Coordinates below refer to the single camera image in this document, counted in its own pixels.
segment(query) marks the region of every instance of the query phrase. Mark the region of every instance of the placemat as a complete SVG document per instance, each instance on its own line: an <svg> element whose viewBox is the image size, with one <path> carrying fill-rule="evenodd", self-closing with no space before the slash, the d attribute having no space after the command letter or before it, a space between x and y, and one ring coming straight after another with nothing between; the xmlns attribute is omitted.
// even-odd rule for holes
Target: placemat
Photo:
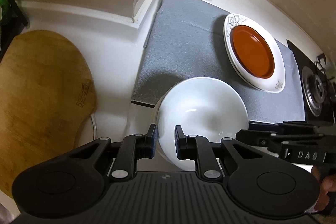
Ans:
<svg viewBox="0 0 336 224"><path fill-rule="evenodd" d="M300 75L292 51L277 41L286 72L282 92L267 93L250 87L237 75L226 53L223 25L228 14L202 0L163 0L132 101L155 105L178 82L208 76L228 83L239 93L251 121L304 121Z"/></svg>

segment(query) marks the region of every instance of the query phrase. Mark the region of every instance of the silver screw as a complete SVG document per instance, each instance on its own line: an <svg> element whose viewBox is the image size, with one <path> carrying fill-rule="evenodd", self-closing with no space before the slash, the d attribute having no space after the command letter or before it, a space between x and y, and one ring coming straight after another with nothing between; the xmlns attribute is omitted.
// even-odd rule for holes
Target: silver screw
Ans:
<svg viewBox="0 0 336 224"><path fill-rule="evenodd" d="M116 179L123 179L128 176L128 172L125 170L114 170L111 175Z"/></svg>
<svg viewBox="0 0 336 224"><path fill-rule="evenodd" d="M219 173L216 170L207 170L204 172L204 176L206 176L208 179L216 179L219 178L221 173Z"/></svg>

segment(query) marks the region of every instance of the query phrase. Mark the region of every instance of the gas stove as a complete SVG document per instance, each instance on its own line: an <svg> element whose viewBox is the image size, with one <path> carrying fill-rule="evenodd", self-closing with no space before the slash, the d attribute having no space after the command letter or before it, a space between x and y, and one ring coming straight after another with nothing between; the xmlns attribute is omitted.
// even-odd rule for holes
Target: gas stove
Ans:
<svg viewBox="0 0 336 224"><path fill-rule="evenodd" d="M302 93L304 100L305 121L317 126L334 124L332 96L333 86L328 80L323 62L324 54L316 58L313 63L292 42L287 40L288 47L292 50L299 68Z"/></svg>

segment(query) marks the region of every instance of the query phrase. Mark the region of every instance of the orange plate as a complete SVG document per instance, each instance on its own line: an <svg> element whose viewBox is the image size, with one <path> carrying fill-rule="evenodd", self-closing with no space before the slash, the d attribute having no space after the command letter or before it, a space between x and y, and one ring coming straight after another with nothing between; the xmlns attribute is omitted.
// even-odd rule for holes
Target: orange plate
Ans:
<svg viewBox="0 0 336 224"><path fill-rule="evenodd" d="M231 45L240 64L253 76L270 78L274 72L273 54L265 39L249 26L231 31Z"/></svg>

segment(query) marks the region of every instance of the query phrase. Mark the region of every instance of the flower design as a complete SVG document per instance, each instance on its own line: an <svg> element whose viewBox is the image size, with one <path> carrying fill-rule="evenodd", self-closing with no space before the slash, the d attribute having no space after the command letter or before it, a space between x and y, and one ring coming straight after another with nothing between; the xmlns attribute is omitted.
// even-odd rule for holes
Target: flower design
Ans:
<svg viewBox="0 0 336 224"><path fill-rule="evenodd" d="M278 82L277 82L277 85L276 85L276 87L275 87L275 89L276 90L279 90L279 89L281 89L282 88L282 86L283 86L284 84L280 81L280 80L278 80Z"/></svg>
<svg viewBox="0 0 336 224"><path fill-rule="evenodd" d="M226 25L226 36L229 37L231 30L238 26L241 25L244 21L246 20L246 18L243 17L239 17L239 15L229 15L227 17L227 25Z"/></svg>

